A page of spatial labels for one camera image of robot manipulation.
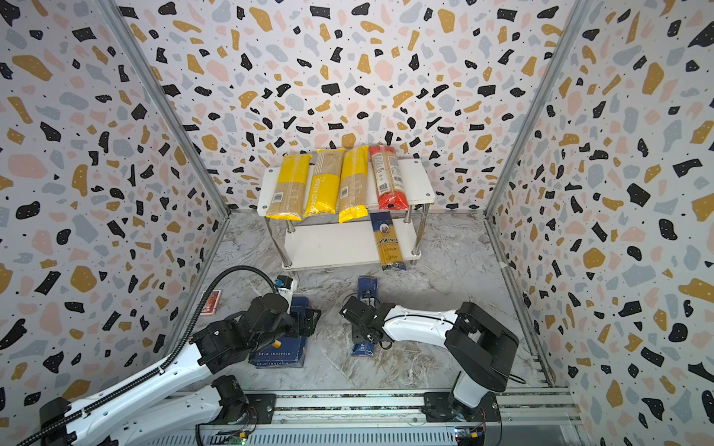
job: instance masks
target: yellow pasta package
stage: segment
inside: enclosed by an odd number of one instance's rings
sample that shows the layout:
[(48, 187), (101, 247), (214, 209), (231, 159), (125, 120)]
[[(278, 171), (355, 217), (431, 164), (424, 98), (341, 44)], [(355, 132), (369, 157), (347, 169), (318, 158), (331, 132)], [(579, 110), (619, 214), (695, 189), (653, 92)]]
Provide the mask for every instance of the yellow pasta package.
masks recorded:
[(317, 161), (313, 173), (305, 218), (337, 211), (337, 194), (340, 189), (343, 148), (321, 148), (317, 150)]
[(267, 216), (276, 220), (302, 220), (305, 187), (312, 155), (285, 155), (280, 167), (278, 184), (273, 192), (273, 200)]
[(369, 146), (355, 147), (345, 153), (340, 180), (340, 223), (366, 217), (367, 165)]

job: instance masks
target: white shelf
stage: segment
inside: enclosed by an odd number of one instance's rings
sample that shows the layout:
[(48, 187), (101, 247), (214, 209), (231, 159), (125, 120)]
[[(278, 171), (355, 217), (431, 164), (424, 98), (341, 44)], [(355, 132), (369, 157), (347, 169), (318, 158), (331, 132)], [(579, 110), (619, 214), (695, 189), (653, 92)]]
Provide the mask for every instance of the white shelf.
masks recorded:
[[(416, 242), (413, 221), (395, 218), (393, 222), (404, 262), (421, 258), (421, 253), (411, 253)], [(292, 260), (290, 268), (283, 266), (285, 270), (379, 263), (370, 221), (296, 226), (294, 233), (285, 232), (285, 251)]]
[[(436, 195), (431, 187), (429, 176), (426, 174), (424, 167), (419, 159), (403, 159), (398, 160), (399, 169), (401, 170), (402, 179), (404, 182), (404, 194), (407, 202), (412, 205), (418, 204), (433, 204)], [(305, 201), (301, 209), (301, 213), (305, 211), (308, 205), (308, 195), (310, 195), (310, 185), (312, 184), (312, 176), (315, 166), (310, 166), (308, 172), (308, 182), (305, 188)], [(275, 186), (278, 183), (278, 175), (280, 175), (280, 167), (267, 168), (263, 175), (261, 184), (261, 194), (258, 197), (258, 215), (266, 216), (270, 207), (271, 199)], [(368, 163), (367, 174), (367, 210), (378, 211), (379, 202), (377, 201), (377, 188), (374, 183), (374, 172), (372, 171), (372, 163)]]

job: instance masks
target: marble floor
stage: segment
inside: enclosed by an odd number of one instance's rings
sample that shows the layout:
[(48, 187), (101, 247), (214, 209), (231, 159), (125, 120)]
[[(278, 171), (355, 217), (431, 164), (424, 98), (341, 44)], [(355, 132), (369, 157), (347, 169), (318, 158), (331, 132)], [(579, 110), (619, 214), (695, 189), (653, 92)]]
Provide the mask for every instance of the marble floor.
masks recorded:
[[(296, 295), (322, 310), (315, 335), (308, 339), (302, 368), (256, 369), (247, 362), (226, 368), (244, 390), (340, 390), (451, 387), (461, 367), (445, 348), (398, 342), (390, 350), (377, 348), (372, 358), (351, 356), (350, 325), (338, 314), (348, 295), (357, 291), (357, 278), (379, 278), (379, 298), (407, 308), (448, 310), (465, 300), (487, 310), (520, 339), (512, 373), (531, 387), (545, 387), (540, 363), (531, 355), (513, 304), (506, 291), (491, 241), (481, 216), (430, 214), (421, 244), (422, 258), (407, 271), (382, 271), (379, 264), (292, 271)], [(262, 217), (236, 213), (208, 271), (204, 287), (232, 265), (252, 265), (272, 278), (284, 274), (280, 258)], [(217, 287), (223, 296), (215, 316), (202, 316), (196, 329), (212, 320), (247, 309), (257, 295), (268, 291), (257, 275), (236, 272)], [(207, 382), (196, 383), (198, 389)], [(522, 387), (513, 381), (509, 387)]]

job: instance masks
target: red box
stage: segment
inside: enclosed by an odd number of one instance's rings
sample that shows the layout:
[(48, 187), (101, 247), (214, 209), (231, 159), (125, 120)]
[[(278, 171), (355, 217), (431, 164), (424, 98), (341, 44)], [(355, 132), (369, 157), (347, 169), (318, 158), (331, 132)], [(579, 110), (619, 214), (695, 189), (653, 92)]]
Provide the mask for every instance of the red box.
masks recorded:
[(221, 294), (221, 290), (213, 290), (206, 304), (203, 306), (203, 310), (201, 310), (201, 316), (212, 316), (216, 314), (218, 302), (221, 300)]

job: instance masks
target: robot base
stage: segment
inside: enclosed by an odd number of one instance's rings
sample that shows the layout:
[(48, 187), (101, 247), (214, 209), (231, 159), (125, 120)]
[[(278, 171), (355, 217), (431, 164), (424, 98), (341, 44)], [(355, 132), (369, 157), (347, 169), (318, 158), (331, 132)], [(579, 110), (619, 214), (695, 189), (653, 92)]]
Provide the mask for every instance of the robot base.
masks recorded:
[(478, 406), (473, 408), (454, 400), (449, 392), (426, 392), (421, 412), (426, 415), (427, 422), (480, 422), (483, 414), (479, 408), (486, 414), (486, 422), (501, 422), (501, 413), (493, 392), (486, 393)]

